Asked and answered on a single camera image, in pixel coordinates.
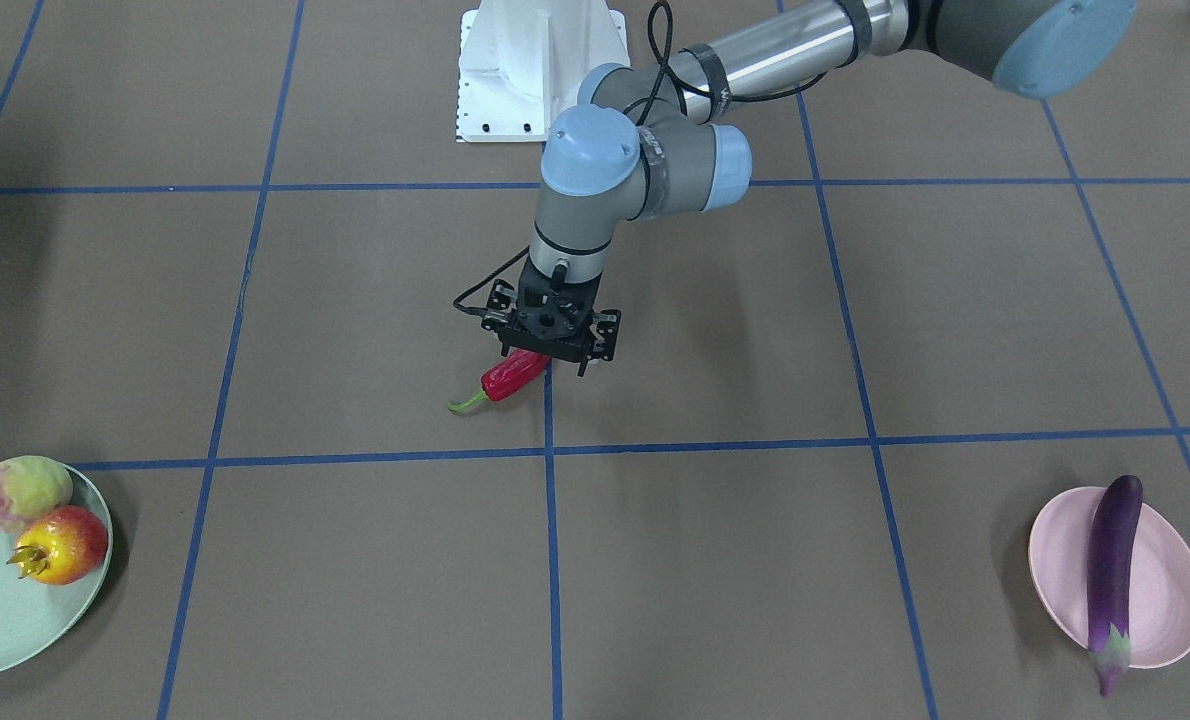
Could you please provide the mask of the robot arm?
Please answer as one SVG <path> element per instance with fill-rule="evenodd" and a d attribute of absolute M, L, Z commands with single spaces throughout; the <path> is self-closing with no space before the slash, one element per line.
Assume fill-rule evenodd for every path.
<path fill-rule="evenodd" d="M 709 44 L 654 42 L 654 68 L 591 69 L 546 137 L 522 273 L 495 281 L 472 314 L 503 356 L 608 363 L 621 313 L 596 296 L 618 224 L 727 208 L 749 190 L 752 152 L 724 124 L 729 109 L 909 49 L 1044 100 L 1097 69 L 1135 12 L 1133 1 L 809 1 Z"/>

